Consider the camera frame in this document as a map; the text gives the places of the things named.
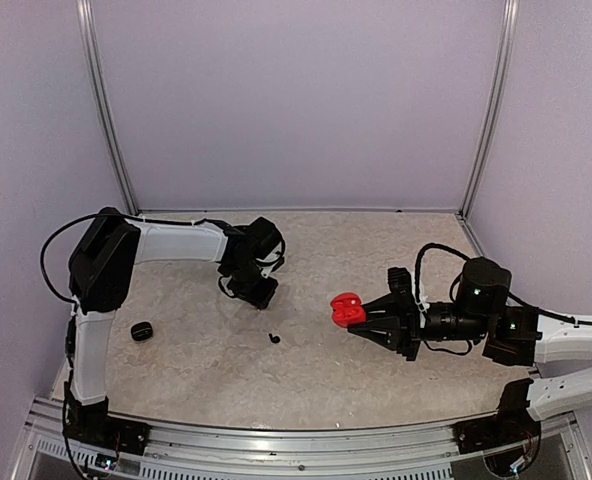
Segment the black mounting bracket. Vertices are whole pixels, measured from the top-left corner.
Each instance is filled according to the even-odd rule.
[[[264,278],[260,267],[271,266],[271,271],[275,272],[285,259],[281,256],[271,265],[264,265],[258,259],[267,257],[279,244],[282,244],[284,253],[285,241],[280,231],[263,217],[249,225],[235,227],[219,220],[209,221],[221,228],[227,237],[227,246],[218,267],[218,273],[231,277],[227,288],[235,298],[264,310],[276,292],[278,281]]]
[[[489,450],[541,434],[540,422],[529,416],[527,391],[533,380],[517,380],[505,386],[495,415],[465,420],[454,425],[454,437],[461,454]]]
[[[140,230],[114,207],[95,218],[69,259],[69,289],[83,313],[120,308],[129,292]]]
[[[109,400],[82,405],[65,386],[69,413],[64,434],[67,438],[111,451],[143,455],[151,427],[144,422],[111,417]]]
[[[416,360],[420,348],[420,313],[412,294],[412,278],[406,268],[387,270],[387,295],[362,305],[367,320],[349,325],[347,331]]]

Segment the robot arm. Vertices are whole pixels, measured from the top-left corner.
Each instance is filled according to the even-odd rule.
[[[284,251],[282,235],[262,217],[236,227],[219,220],[181,225],[138,222],[113,208],[101,210],[69,260],[75,305],[67,339],[73,370],[66,388],[68,437],[104,447],[120,437],[125,451],[142,453],[144,448],[148,428],[108,417],[105,387],[110,329],[127,298],[134,265],[159,260],[218,263],[221,279],[229,278],[226,287],[219,281],[221,289],[264,309],[278,285],[269,275],[284,263]]]
[[[509,293],[511,273],[491,260],[465,262],[451,303],[417,300],[412,277],[405,268],[390,268],[388,295],[364,305],[355,294],[340,295],[332,301],[332,319],[407,361],[416,360],[421,342],[452,340],[484,341],[483,356],[507,366],[592,360],[591,316],[551,318],[551,312],[524,302],[507,306],[509,297],[517,298]],[[526,434],[538,437],[540,421],[591,405],[592,368],[519,380],[505,387],[495,415],[459,422],[455,437],[461,453],[495,448],[523,441]]]

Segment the beige countertop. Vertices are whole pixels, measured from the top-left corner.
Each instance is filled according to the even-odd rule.
[[[209,217],[246,224],[258,215],[276,223],[287,242],[285,265],[273,274],[278,290],[265,311],[225,297],[214,264],[155,262],[135,268],[129,297],[112,327],[111,410],[231,427],[378,427],[492,411],[505,384],[526,376],[524,368],[483,358],[482,345],[464,358],[421,346],[417,361],[406,362],[331,321],[333,297],[350,291],[367,302],[385,295],[387,268],[412,270],[425,243],[445,243],[473,255],[453,215],[236,212]],[[461,265],[442,252],[426,255],[423,282],[430,301],[448,298]],[[141,321],[152,323],[154,337],[136,344],[129,329]],[[270,333],[281,342],[271,343]],[[62,397],[62,387],[54,396]]]

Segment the small black object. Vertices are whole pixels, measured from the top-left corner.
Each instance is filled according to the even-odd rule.
[[[132,339],[135,342],[144,342],[149,340],[154,335],[154,329],[149,322],[140,322],[134,325],[131,329]]]

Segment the black cable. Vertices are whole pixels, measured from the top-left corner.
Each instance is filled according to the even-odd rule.
[[[94,220],[96,218],[109,218],[109,217],[119,217],[119,218],[124,218],[126,220],[132,220],[134,222],[150,223],[150,224],[155,224],[155,225],[178,225],[178,226],[185,226],[185,227],[193,226],[193,225],[196,225],[197,223],[201,223],[201,221],[182,222],[182,221],[175,221],[175,220],[159,220],[159,219],[141,218],[141,217],[134,217],[133,215],[125,215],[123,213],[91,213],[89,215],[84,215],[82,217],[79,217],[76,220],[72,220],[69,223],[66,223],[65,225],[63,225],[62,227],[57,229],[54,233],[52,233],[47,238],[47,240],[45,241],[45,243],[43,244],[43,246],[40,250],[40,272],[43,276],[43,280],[47,284],[47,288],[49,288],[49,290],[51,290],[51,292],[57,298],[62,300],[63,302],[71,303],[71,304],[76,303],[71,298],[66,297],[65,295],[60,293],[58,290],[56,290],[56,287],[54,287],[51,280],[49,279],[49,276],[47,275],[47,270],[45,269],[45,254],[47,252],[47,247],[49,247],[49,245],[54,241],[54,239],[56,237],[58,237],[61,233],[63,233],[65,230],[69,230],[70,228],[72,228],[75,225],[78,225],[79,223],[83,223],[88,220]]]
[[[425,245],[423,248],[421,248],[418,251],[418,254],[416,255],[416,263],[414,265],[414,281],[415,281],[415,285],[414,285],[414,298],[416,300],[416,303],[419,305],[420,308],[420,269],[421,269],[421,265],[422,265],[422,260],[423,260],[423,256],[425,255],[425,253],[427,253],[428,250],[442,250],[448,253],[451,253],[452,255],[455,255],[465,261],[469,260],[470,258],[465,255],[463,252],[460,252],[458,250],[456,250],[455,248],[452,247],[448,247],[447,245],[442,245],[440,243],[428,243],[427,245]],[[454,288],[454,286],[456,285],[456,283],[458,283],[456,280],[454,280],[454,283],[452,283],[452,287],[451,289]],[[518,297],[517,295],[514,295],[513,293],[509,292],[508,294],[509,298],[511,298],[512,300],[514,300],[516,303],[518,303],[519,305],[526,307],[526,308],[532,308],[534,309],[539,315],[542,315],[544,317],[549,317],[549,318],[553,318],[554,320],[559,320],[561,322],[564,323],[568,323],[571,325],[585,325],[588,327],[592,327],[592,321],[589,320],[576,320],[576,318],[574,318],[573,316],[569,316],[569,315],[561,315],[560,313],[554,313],[554,312],[550,312],[549,310],[544,310],[540,307],[531,305],[529,303],[527,303],[525,300],[523,300],[522,298]],[[427,312],[423,309],[422,310],[423,315],[425,316],[425,318],[427,318]]]
[[[590,320],[576,320],[575,317],[569,315],[561,315],[560,313],[550,312],[548,310],[543,310],[540,307],[530,305],[522,298],[514,295],[513,293],[509,292],[509,298],[514,300],[519,305],[526,307],[526,308],[533,308],[539,315],[543,315],[544,317],[553,318],[554,320],[559,320],[564,323],[569,323],[571,325],[585,325],[588,327],[592,327],[592,321]]]
[[[443,352],[443,353],[449,353],[450,355],[458,355],[459,357],[464,357],[465,355],[468,355],[469,352],[471,352],[472,349],[474,348],[471,341],[469,341],[469,340],[465,340],[465,341],[467,342],[467,350],[465,350],[464,352],[454,352],[453,350],[449,350],[448,348],[433,348],[433,347],[429,346],[429,343],[427,343],[427,340],[423,340],[423,343],[432,352]]]
[[[527,469],[529,469],[532,465],[534,465],[534,463],[536,463],[536,458],[538,458],[538,454],[540,453],[540,444],[542,443],[542,438],[543,438],[543,434],[541,432],[538,435],[538,443],[536,444],[536,450],[534,451],[534,454],[529,459],[529,463],[527,465],[525,465],[525,468],[523,468],[518,473],[520,473],[520,474],[525,473],[525,471],[527,471]]]
[[[451,253],[452,255],[460,257],[465,261],[469,260],[469,257],[467,255],[465,255],[463,252],[459,252],[455,248],[448,247],[447,245],[443,245],[441,243],[428,243],[427,245],[423,246],[423,248],[421,248],[418,251],[418,253],[416,254],[416,262],[414,264],[414,298],[416,300],[416,303],[419,306],[421,304],[421,301],[420,301],[420,270],[421,270],[421,266],[422,266],[423,256],[429,250],[442,250],[444,252]],[[425,315],[425,318],[427,318],[427,312],[425,312],[424,309],[423,309],[423,314]]]
[[[456,303],[456,299],[454,298],[454,287],[460,283],[460,277],[461,275],[459,274],[452,282],[452,286],[449,287],[449,299],[452,303]]]
[[[67,361],[69,362],[70,369],[69,369],[69,378],[65,382],[65,398],[63,398],[63,440],[65,440],[65,450],[67,451],[67,456],[69,457],[69,463],[72,464],[72,468],[76,472],[76,475],[80,477],[82,480],[90,480],[87,475],[85,475],[76,461],[74,460],[74,455],[72,454],[72,449],[69,446],[69,439],[67,438],[67,434],[65,432],[67,428],[67,398],[69,396],[69,386],[72,384],[72,379],[74,378],[74,369],[71,368],[72,361],[71,357],[67,357]]]

